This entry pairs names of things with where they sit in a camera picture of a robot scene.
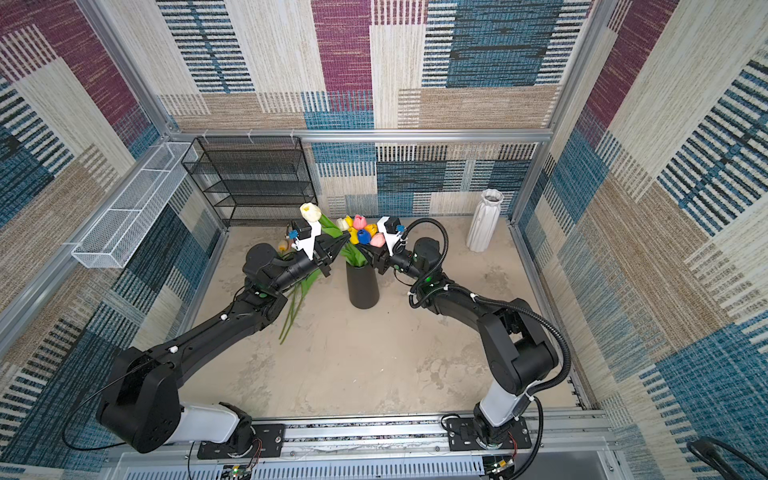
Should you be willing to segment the light pink tulip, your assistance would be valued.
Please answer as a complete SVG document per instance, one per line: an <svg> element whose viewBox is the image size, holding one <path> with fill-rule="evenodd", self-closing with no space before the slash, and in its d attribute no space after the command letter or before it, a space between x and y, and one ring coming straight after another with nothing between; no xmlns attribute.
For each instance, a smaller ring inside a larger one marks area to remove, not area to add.
<svg viewBox="0 0 768 480"><path fill-rule="evenodd" d="M376 233L370 240L370 245L373 247L382 247L386 244L384 235L381 232Z"/></svg>

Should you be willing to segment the black tapered vase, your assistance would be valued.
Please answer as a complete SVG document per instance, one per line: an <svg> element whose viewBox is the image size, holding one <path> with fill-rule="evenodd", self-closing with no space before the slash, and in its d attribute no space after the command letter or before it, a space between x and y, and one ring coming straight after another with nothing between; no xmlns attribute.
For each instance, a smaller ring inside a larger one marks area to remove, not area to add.
<svg viewBox="0 0 768 480"><path fill-rule="evenodd" d="M348 295L351 304L361 310L374 307L380 298L376 270L370 265L346 264Z"/></svg>

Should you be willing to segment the white ribbed vase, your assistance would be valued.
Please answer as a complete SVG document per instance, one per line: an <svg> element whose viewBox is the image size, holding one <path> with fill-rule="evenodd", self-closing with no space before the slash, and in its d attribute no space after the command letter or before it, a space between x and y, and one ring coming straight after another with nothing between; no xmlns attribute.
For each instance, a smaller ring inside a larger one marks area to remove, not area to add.
<svg viewBox="0 0 768 480"><path fill-rule="evenodd" d="M481 192L466 240L470 251L480 253L489 247L503 201L504 194L499 190L486 189Z"/></svg>

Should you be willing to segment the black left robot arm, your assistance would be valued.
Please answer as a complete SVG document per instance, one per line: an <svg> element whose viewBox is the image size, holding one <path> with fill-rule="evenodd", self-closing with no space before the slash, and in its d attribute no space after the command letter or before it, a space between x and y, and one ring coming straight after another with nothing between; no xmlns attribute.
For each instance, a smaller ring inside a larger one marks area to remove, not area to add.
<svg viewBox="0 0 768 480"><path fill-rule="evenodd" d="M289 288L313 273L329 275L348 240L348 234L321 234L311 254L297 251L288 259L269 244L253 246L243 265L243 287L222 311L177 338L147 350L130 347L116 357L97 408L99 424L139 453L206 442L229 448L234 457L249 454L256 441L250 415L225 402L183 402L179 390L229 347L271 325Z"/></svg>

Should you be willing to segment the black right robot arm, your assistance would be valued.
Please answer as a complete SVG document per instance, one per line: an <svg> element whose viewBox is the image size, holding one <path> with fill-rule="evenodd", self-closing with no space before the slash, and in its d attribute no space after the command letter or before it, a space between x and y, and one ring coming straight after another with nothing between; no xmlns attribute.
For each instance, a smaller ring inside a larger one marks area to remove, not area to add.
<svg viewBox="0 0 768 480"><path fill-rule="evenodd" d="M381 274L393 269L414 280L408 294L412 308L453 318L478 332L493 377L474 408L473 428L481 447L499 447L537 394L567 379L572 358L562 333L522 299L494 300L450 279L442 270L437 240L420 238L412 250L402 241L393 250L361 249Z"/></svg>

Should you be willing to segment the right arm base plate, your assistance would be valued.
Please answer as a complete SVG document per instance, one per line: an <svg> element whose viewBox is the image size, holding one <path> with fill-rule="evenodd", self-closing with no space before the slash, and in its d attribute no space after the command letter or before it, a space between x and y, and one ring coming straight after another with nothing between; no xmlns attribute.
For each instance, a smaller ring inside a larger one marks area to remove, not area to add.
<svg viewBox="0 0 768 480"><path fill-rule="evenodd" d="M524 418L494 427L479 418L447 414L440 419L451 451L530 449L533 441Z"/></svg>

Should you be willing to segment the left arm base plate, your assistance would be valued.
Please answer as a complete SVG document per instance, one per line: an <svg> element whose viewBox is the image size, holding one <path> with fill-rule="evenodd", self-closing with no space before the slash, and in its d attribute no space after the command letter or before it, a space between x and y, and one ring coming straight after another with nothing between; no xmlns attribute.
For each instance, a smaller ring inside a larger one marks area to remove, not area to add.
<svg viewBox="0 0 768 480"><path fill-rule="evenodd" d="M234 460L245 458L278 458L282 453L285 424L252 424L235 433L235 439L225 443L202 442L195 458L198 460Z"/></svg>

